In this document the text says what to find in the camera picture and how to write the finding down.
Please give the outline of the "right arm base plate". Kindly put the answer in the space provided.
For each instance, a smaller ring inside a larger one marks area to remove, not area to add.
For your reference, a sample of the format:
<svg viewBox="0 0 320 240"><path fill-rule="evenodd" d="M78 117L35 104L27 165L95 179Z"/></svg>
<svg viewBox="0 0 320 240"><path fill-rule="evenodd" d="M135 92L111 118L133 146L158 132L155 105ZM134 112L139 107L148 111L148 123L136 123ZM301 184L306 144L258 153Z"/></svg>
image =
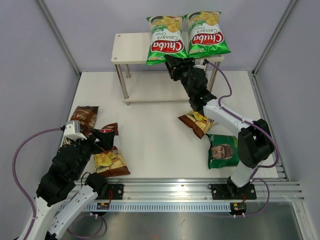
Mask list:
<svg viewBox="0 0 320 240"><path fill-rule="evenodd" d="M207 187L211 191L213 200L256 200L255 186L248 183L243 187L236 187L227 183L209 183Z"/></svg>

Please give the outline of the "green Chuba bag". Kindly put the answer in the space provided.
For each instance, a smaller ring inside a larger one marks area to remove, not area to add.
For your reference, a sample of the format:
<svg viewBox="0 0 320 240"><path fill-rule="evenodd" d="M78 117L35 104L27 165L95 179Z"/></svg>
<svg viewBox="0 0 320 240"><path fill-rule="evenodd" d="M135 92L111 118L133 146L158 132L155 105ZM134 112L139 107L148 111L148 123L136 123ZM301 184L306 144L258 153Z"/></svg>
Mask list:
<svg viewBox="0 0 320 240"><path fill-rule="evenodd" d="M151 16L147 18L147 21L151 38L146 65L164 63L167 55L183 59L187 57L182 33L182 16Z"/></svg>
<svg viewBox="0 0 320 240"><path fill-rule="evenodd" d="M220 16L220 11L198 11L184 16L188 25L188 57L196 59L231 52L219 25Z"/></svg>

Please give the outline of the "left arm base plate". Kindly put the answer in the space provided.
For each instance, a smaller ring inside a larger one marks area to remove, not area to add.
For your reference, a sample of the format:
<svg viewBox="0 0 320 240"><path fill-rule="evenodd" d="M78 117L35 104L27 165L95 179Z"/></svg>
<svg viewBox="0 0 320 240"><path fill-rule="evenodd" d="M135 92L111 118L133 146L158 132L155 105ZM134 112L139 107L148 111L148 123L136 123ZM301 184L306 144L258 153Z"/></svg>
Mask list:
<svg viewBox="0 0 320 240"><path fill-rule="evenodd" d="M99 195L96 200L122 200L124 195L124 185L119 183L110 183L103 195Z"/></svg>

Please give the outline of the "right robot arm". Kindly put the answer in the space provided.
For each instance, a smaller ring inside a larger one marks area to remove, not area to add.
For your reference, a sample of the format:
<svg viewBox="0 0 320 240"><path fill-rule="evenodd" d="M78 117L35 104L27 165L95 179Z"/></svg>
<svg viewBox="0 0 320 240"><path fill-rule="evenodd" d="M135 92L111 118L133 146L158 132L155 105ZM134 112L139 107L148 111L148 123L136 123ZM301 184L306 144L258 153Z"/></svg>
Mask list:
<svg viewBox="0 0 320 240"><path fill-rule="evenodd" d="M268 123L264 119L252 120L241 116L222 104L222 99L214 96L207 88L204 59L196 64L194 58L178 58L166 55L165 65L170 78L180 81L188 97L191 108L199 114L217 121L238 139L239 163L226 183L212 186L214 200L241 200L244 197L255 200L254 175L262 162L272 153L280 157L279 148L271 136Z"/></svg>

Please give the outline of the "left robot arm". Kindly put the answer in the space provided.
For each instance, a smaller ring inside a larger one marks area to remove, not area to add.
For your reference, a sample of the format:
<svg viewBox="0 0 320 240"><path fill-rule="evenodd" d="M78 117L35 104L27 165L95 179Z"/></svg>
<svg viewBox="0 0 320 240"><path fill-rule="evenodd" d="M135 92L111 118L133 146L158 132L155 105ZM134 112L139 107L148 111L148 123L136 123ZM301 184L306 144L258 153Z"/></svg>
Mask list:
<svg viewBox="0 0 320 240"><path fill-rule="evenodd" d="M75 188L75 182L81 177L91 156L111 150L115 138L114 131L103 132L94 128L85 136L80 127L71 122L59 130L73 143L58 149L48 172L40 180L35 200L18 180L16 161L19 152L14 154L12 175L32 209L27 225L18 237L20 240L59 240L85 205L95 199L103 199L108 194L108 180L98 173L91 173L66 208L56 214L60 204Z"/></svg>

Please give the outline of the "dark green portrait chips bag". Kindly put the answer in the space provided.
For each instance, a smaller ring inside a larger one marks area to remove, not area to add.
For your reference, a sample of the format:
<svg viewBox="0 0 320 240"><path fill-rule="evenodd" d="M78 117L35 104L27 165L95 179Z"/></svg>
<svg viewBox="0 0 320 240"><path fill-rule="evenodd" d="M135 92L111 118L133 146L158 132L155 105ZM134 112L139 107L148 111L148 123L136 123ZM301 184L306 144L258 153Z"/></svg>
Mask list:
<svg viewBox="0 0 320 240"><path fill-rule="evenodd" d="M236 167L238 157L238 139L233 135L206 134L210 147L207 166L209 169Z"/></svg>

